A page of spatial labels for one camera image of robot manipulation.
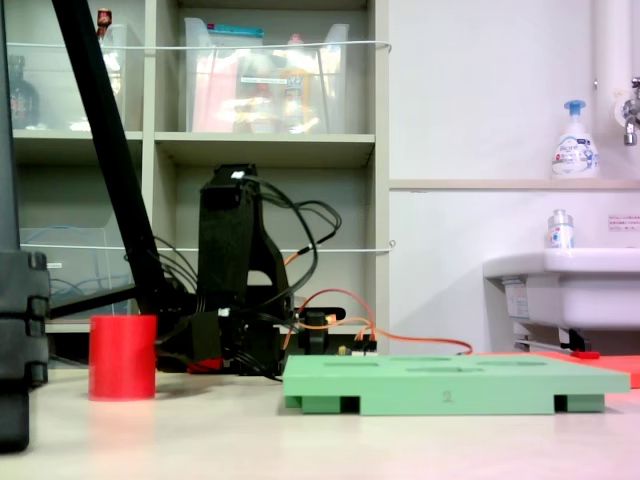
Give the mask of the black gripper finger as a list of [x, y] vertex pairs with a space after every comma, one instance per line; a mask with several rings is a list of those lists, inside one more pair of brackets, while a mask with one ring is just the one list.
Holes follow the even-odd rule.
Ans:
[[191, 320], [181, 319], [168, 332], [160, 334], [155, 340], [155, 353], [157, 356], [191, 357]]

